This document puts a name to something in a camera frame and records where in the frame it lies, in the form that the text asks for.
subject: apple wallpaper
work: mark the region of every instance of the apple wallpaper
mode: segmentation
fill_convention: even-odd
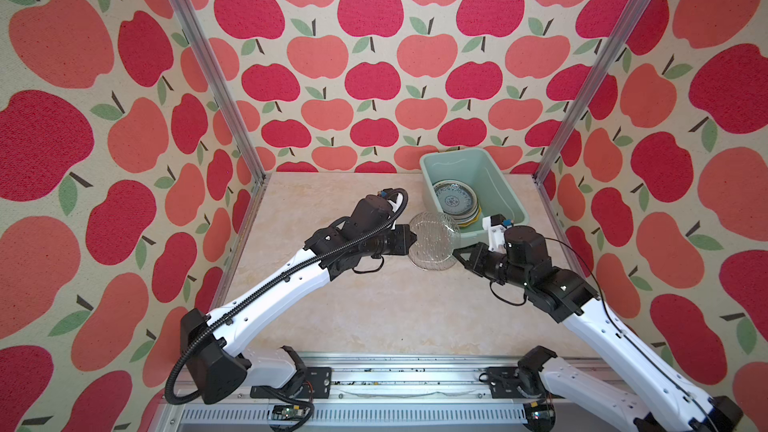
[[[554,165],[554,209],[610,306],[735,399],[739,430],[764,432],[768,4],[652,0],[648,14],[663,26],[639,22],[610,68],[613,100],[593,101]]]
[[[167,3],[0,0],[2,432],[145,431],[226,269],[253,180]]]
[[[626,2],[195,6],[268,172],[418,172],[428,152],[481,146],[502,170],[530,173]],[[633,54],[658,43],[668,13],[665,0],[649,9]],[[206,90],[196,63],[184,73]],[[609,77],[594,113],[609,114],[617,98]]]

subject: black cable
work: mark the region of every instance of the black cable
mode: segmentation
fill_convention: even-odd
[[[379,227],[374,228],[367,234],[363,234],[359,236],[358,238],[349,241],[348,243],[344,245],[340,245],[339,247],[334,248],[331,251],[326,252],[325,254],[317,255],[313,258],[308,258],[304,262],[300,262],[299,264],[294,265],[293,267],[285,270],[283,273],[278,275],[277,277],[274,277],[272,280],[270,280],[268,283],[264,284],[263,286],[259,287],[258,290],[256,290],[254,293],[246,297],[241,303],[235,305],[232,310],[229,312],[226,312],[224,315],[222,315],[216,322],[214,322],[211,326],[206,328],[204,331],[200,333],[196,337],[195,340],[192,341],[192,343],[189,345],[187,350],[179,357],[179,360],[176,361],[176,364],[174,365],[174,368],[170,370],[170,374],[168,375],[168,379],[165,381],[165,399],[168,401],[168,404],[171,405],[181,405],[186,404],[187,402],[191,402],[192,400],[195,400],[200,396],[200,391],[196,390],[195,392],[192,392],[191,394],[187,394],[183,397],[178,397],[176,393],[174,392],[174,385],[176,384],[176,379],[179,376],[179,373],[181,372],[181,369],[184,368],[184,365],[187,363],[190,358],[197,353],[197,349],[202,345],[203,342],[205,342],[209,337],[211,337],[214,334],[214,331],[224,325],[225,322],[229,321],[234,317],[235,315],[238,315],[240,312],[242,312],[246,307],[251,305],[256,299],[264,295],[267,291],[269,291],[272,287],[275,285],[281,283],[286,278],[290,277],[291,275],[295,274],[296,272],[302,270],[303,268],[307,267],[308,265],[315,264],[317,262],[321,262],[322,260],[332,257],[340,252],[343,252],[347,250],[348,248],[354,247],[355,245],[361,244],[365,242],[366,240],[370,239],[371,237],[378,235],[381,231],[389,228],[392,226],[392,224],[395,223],[395,220],[398,219],[398,217],[402,214],[402,211],[406,209],[406,206],[408,206],[408,192],[406,192],[402,188],[393,188],[389,190],[385,198],[390,198],[392,196],[395,196],[396,194],[399,194],[402,196],[402,202],[400,203],[400,206],[398,209],[392,214],[390,218],[388,218],[383,224],[381,224]]]
[[[294,425],[290,427],[286,427],[286,428],[281,427],[279,429],[276,429],[275,427],[272,427],[272,425],[270,425],[270,428],[275,432],[293,432],[294,430],[303,426],[304,423],[307,422],[310,418],[312,418],[312,416],[315,413],[315,405],[311,401],[292,399],[286,395],[281,394],[277,389],[273,389],[272,387],[269,387],[266,385],[262,385],[260,388],[263,391],[267,392],[272,397],[274,397],[275,399],[281,400],[286,404],[298,405],[299,407],[307,408],[307,412],[304,415],[304,417],[300,418],[298,422],[296,422]]]
[[[592,279],[594,279],[594,283],[595,283],[595,284],[598,286],[598,293],[600,293],[600,302],[602,302],[602,304],[603,304],[603,311],[605,311],[605,316],[606,316],[606,317],[608,317],[608,320],[610,321],[610,324],[611,324],[611,325],[613,325],[613,326],[614,326],[614,328],[615,328],[615,329],[616,329],[616,330],[617,330],[617,331],[618,331],[618,332],[621,334],[621,336],[622,336],[622,337],[624,337],[625,339],[627,339],[627,342],[629,342],[630,344],[632,344],[632,347],[636,348],[636,349],[638,350],[638,352],[640,352],[640,355],[642,355],[642,356],[645,358],[645,360],[648,360],[648,362],[650,362],[650,364],[651,364],[651,365],[653,365],[653,366],[654,366],[654,368],[655,368],[656,370],[658,370],[658,371],[661,373],[661,375],[665,376],[665,377],[666,377],[666,379],[667,379],[669,382],[671,382],[671,383],[672,383],[672,385],[674,385],[674,386],[675,386],[675,387],[676,387],[676,388],[677,388],[677,389],[678,389],[680,392],[682,392],[683,394],[685,394],[685,395],[686,395],[686,397],[688,397],[688,398],[690,399],[690,401],[692,401],[694,404],[696,404],[696,407],[698,407],[698,408],[699,408],[699,410],[701,410],[701,413],[702,413],[702,414],[704,414],[704,416],[706,417],[706,419],[707,419],[707,420],[710,422],[710,424],[712,424],[712,427],[714,428],[714,432],[720,432],[720,431],[717,429],[717,426],[715,425],[715,422],[713,422],[713,421],[712,421],[712,419],[710,418],[710,416],[709,416],[709,415],[708,415],[708,414],[707,414],[707,413],[704,411],[704,408],[702,408],[702,407],[701,407],[701,405],[700,405],[698,402],[696,402],[696,399],[694,398],[694,396],[693,396],[693,395],[692,395],[690,392],[688,392],[686,389],[683,389],[681,386],[679,386],[679,385],[677,384],[677,382],[675,382],[674,380],[672,380],[672,378],[671,378],[669,375],[667,375],[667,374],[666,374],[666,373],[665,373],[665,372],[664,372],[664,371],[663,371],[663,370],[662,370],[662,369],[661,369],[661,368],[660,368],[658,365],[656,365],[656,363],[655,363],[655,362],[653,362],[652,360],[650,360],[650,358],[649,358],[649,357],[648,357],[648,356],[645,354],[645,352],[643,352],[643,351],[642,351],[642,350],[641,350],[641,349],[638,347],[638,345],[637,345],[635,342],[631,341],[631,340],[629,339],[629,337],[627,337],[627,336],[624,334],[624,331],[623,331],[623,330],[621,330],[621,329],[619,328],[619,326],[618,326],[618,325],[616,325],[616,323],[614,322],[614,320],[613,320],[612,318],[610,318],[610,314],[608,313],[608,307],[605,305],[605,296],[603,295],[603,289],[602,289],[602,288],[600,288],[600,282],[598,281],[598,276],[597,276],[597,275],[595,275],[595,274],[592,272],[592,269],[589,267],[589,265],[587,265],[587,261],[585,261],[585,260],[584,260],[584,259],[581,257],[581,255],[579,255],[579,253],[578,253],[578,252],[576,252],[576,251],[574,250],[574,248],[573,248],[573,247],[571,247],[571,245],[568,245],[568,244],[566,244],[566,243],[565,243],[565,242],[563,242],[562,240],[557,240],[556,238],[550,238],[550,237],[544,237],[544,239],[546,239],[546,240],[551,240],[552,242],[559,242],[559,243],[561,243],[562,245],[565,245],[566,247],[568,247],[569,249],[571,249],[571,252],[572,252],[573,254],[576,254],[576,257],[578,257],[578,259],[579,259],[579,260],[580,260],[580,261],[581,261],[581,262],[584,264],[584,266],[587,268],[587,270],[589,271],[590,275],[592,276]]]
[[[520,307],[522,305],[525,305],[525,303],[528,301],[528,294],[526,294],[526,293],[523,293],[523,302],[520,302],[519,304],[516,304],[514,302],[510,302],[510,301],[508,301],[508,300],[506,300],[504,298],[499,297],[498,295],[496,295],[496,292],[493,291],[493,283],[494,283],[493,281],[490,281],[488,283],[488,286],[491,289],[491,293],[493,294],[494,297],[496,297],[498,300],[504,302],[505,304],[510,304],[510,305],[515,306],[515,307]]]
[[[355,268],[352,268],[352,272],[354,272],[356,274],[371,274],[373,272],[378,272],[378,271],[380,271],[382,269],[382,267],[384,267],[384,256],[383,255],[381,256],[381,260],[382,260],[382,263],[379,264],[378,268],[374,268],[373,270],[369,270],[369,271],[359,271],[359,270],[357,270]]]

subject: black mounting plate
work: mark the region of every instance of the black mounting plate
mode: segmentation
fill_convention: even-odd
[[[330,396],[332,370],[333,369],[330,367],[306,368],[305,380],[312,384],[312,389],[314,389],[312,399],[327,399]],[[250,388],[250,398],[271,399],[273,397],[267,392],[263,391],[261,388],[252,387]],[[310,388],[308,388],[306,384],[302,384],[301,389],[299,389],[299,391],[296,392],[292,398],[308,400],[310,398]]]

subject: beige table surface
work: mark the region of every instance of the beige table surface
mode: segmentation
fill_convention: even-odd
[[[530,176],[506,175],[544,236],[554,231]],[[352,213],[360,198],[382,188],[408,191],[398,223],[425,210],[421,174],[275,172],[227,294],[231,301],[274,273],[315,230]],[[567,267],[561,247],[549,243],[553,263]],[[377,266],[365,258],[360,268]],[[520,302],[522,290],[494,290]],[[342,273],[269,324],[252,346],[360,354],[483,354],[520,356],[543,345],[563,357],[597,357],[585,342],[530,304],[494,298],[488,281],[456,264],[427,272],[408,257],[387,257],[375,274]]]

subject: pink apple print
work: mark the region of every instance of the pink apple print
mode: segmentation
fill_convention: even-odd
[[[466,36],[506,37],[518,28],[524,12],[524,0],[462,0],[456,27]]]

